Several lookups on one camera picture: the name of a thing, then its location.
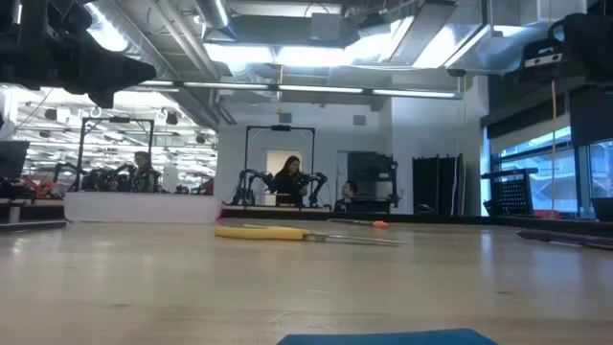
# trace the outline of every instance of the screwdriver handle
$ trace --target screwdriver handle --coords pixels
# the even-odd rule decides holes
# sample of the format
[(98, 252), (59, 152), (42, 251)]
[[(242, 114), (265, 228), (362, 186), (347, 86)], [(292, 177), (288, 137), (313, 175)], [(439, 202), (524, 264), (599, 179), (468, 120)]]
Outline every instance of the screwdriver handle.
[(239, 227), (221, 226), (215, 227), (215, 235), (232, 239), (247, 240), (303, 240), (307, 230), (270, 226), (270, 227)]

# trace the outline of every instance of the person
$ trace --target person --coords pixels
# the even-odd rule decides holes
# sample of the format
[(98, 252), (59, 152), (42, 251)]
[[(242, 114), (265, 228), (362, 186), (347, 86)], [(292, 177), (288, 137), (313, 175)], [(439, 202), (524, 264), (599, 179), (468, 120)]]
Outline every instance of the person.
[(151, 166), (151, 157), (145, 151), (134, 153), (134, 162), (138, 166), (132, 178), (132, 193), (157, 193), (159, 172)]
[(284, 167), (277, 172), (272, 180), (270, 193), (277, 193), (277, 205), (294, 204), (303, 205), (303, 196), (307, 194), (306, 188), (299, 188), (298, 178), (300, 178), (300, 159), (294, 155), (289, 156), (285, 161)]
[(357, 193), (357, 185), (353, 181), (347, 181), (341, 190), (343, 198), (336, 200), (334, 204), (334, 212), (347, 212), (347, 204), (351, 202), (351, 198)]

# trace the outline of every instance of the desk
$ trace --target desk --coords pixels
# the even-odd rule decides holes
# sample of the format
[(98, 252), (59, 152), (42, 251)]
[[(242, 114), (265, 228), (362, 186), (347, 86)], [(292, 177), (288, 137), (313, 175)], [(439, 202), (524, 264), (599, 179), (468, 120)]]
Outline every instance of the desk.
[(276, 344), (290, 333), (472, 328), (500, 344), (613, 343), (613, 255), (510, 228), (224, 220), (409, 242), (215, 238), (73, 223), (0, 237), (3, 344)]

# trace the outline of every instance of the white wall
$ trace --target white wall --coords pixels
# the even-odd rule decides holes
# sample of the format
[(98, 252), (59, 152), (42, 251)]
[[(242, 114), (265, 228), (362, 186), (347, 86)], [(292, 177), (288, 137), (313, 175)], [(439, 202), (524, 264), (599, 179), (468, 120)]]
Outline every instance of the white wall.
[(481, 214), (481, 145), (479, 119), (488, 113), (486, 77), (477, 77), (463, 101), (393, 98), (393, 155), (398, 161), (396, 212), (413, 213), (414, 157), (454, 156), (466, 164), (465, 213)]
[[(251, 106), (245, 103), (228, 103), (226, 108), (237, 119), (239, 125), (222, 126), (219, 129), (219, 150), (215, 193), (223, 201), (229, 201), (238, 182), (238, 173), (243, 169), (245, 129), (247, 125), (271, 126), (278, 123), (278, 104), (262, 103)], [(293, 127), (315, 127), (316, 172), (329, 179), (332, 201), (336, 190), (337, 152), (343, 150), (378, 151), (377, 113), (364, 105), (284, 104), (283, 112), (293, 114)], [(354, 126), (353, 115), (367, 115), (366, 126)], [(263, 130), (250, 132), (248, 168), (266, 169), (267, 150), (297, 150), (303, 155), (303, 171), (310, 171), (310, 140), (307, 132), (282, 133)], [(328, 187), (320, 197), (329, 202)]]

